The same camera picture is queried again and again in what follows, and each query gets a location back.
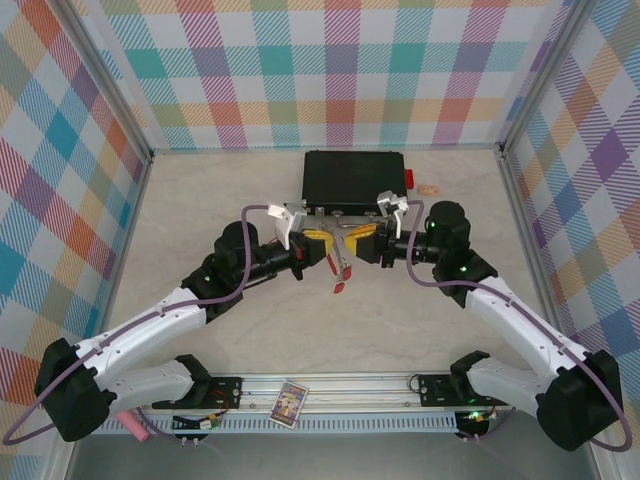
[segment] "pink eraser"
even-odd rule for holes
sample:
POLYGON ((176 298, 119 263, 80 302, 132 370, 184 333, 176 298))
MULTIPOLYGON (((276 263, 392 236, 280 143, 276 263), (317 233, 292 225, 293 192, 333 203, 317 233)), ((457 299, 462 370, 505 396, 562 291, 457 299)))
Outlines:
POLYGON ((147 438, 149 438, 149 432, 142 425, 136 416, 130 411, 124 411, 116 414, 116 418, 120 420, 127 429, 133 433, 133 435, 141 442, 144 442, 147 438))

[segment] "white floor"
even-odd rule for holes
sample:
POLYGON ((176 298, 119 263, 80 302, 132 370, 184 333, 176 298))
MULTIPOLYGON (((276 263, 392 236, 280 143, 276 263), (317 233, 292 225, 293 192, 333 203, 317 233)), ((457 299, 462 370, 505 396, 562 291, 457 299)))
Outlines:
MULTIPOLYGON (((299 202, 302 151, 160 156, 135 229, 110 327, 148 308, 197 268, 225 225, 247 204, 299 202)), ((535 292, 491 151, 409 151, 416 183, 438 185, 440 197, 463 205, 472 247, 538 310, 535 292)), ((407 217, 409 228, 413 216, 407 217)), ((253 214, 261 243, 272 222, 253 214)), ((517 367, 526 364, 481 319, 439 290, 412 283, 404 262, 382 270, 357 259, 343 293, 332 293, 326 262, 245 293, 206 328, 169 342, 144 362, 193 353, 212 372, 310 373, 425 371, 480 349, 517 367)), ((431 267, 417 267, 431 278, 431 267)))

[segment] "colorful checkered backdrop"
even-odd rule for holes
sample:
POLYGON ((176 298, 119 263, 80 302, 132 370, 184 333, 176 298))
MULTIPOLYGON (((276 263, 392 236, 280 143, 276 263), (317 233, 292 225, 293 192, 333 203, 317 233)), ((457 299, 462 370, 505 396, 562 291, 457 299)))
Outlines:
POLYGON ((74 3, 173 149, 490 145, 529 42, 559 25, 539 23, 548 0, 74 3))
MULTIPOLYGON (((44 348, 93 334, 143 163, 45 1, 0 0, 0 12, 4 434, 34 399, 44 348)), ((33 478, 44 447, 0 446, 0 479, 33 478)))
POLYGON ((618 360, 640 438, 640 2, 602 1, 513 157, 567 332, 618 360))
POLYGON ((524 82, 522 82, 522 85, 520 86, 520 90, 518 90, 518 95, 516 96, 516 99, 514 100, 513 104, 511 105, 511 108, 509 109, 507 120, 502 125, 502 129, 500 130, 500 134, 498 135, 498 138, 497 138, 498 143, 503 143, 505 141, 507 134, 509 133, 509 129, 511 128, 514 120, 517 118, 518 114, 520 113, 520 108, 522 107, 523 102, 531 92, 531 88, 536 83, 536 80, 538 79, 538 74, 540 73, 540 70, 544 65, 544 62, 547 60, 549 53, 551 53, 551 50, 552 50, 551 47, 553 45, 553 42, 556 41, 556 39, 558 38, 558 35, 562 31, 562 28, 564 27, 565 22, 569 16, 569 13, 571 12, 571 9, 575 3, 576 3, 576 0, 562 1, 562 6, 560 7, 560 10, 556 15, 556 18, 553 20, 553 23, 549 27, 547 36, 545 37, 544 42, 542 42, 542 46, 540 47, 540 50, 538 50, 538 53, 536 54, 536 58, 531 64, 531 67, 527 72, 524 82))

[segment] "card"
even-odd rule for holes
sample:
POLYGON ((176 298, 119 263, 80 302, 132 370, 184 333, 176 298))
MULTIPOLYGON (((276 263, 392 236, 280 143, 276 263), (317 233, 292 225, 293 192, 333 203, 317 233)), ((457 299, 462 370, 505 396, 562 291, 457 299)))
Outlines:
POLYGON ((295 428, 308 391, 300 385, 284 382, 269 419, 287 428, 295 428))

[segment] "black case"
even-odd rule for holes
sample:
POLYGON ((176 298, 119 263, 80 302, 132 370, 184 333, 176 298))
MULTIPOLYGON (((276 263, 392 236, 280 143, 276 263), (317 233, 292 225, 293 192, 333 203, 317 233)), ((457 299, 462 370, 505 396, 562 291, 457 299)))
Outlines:
POLYGON ((397 152, 307 152, 302 200, 310 215, 380 215, 378 195, 407 194, 404 157, 397 152))

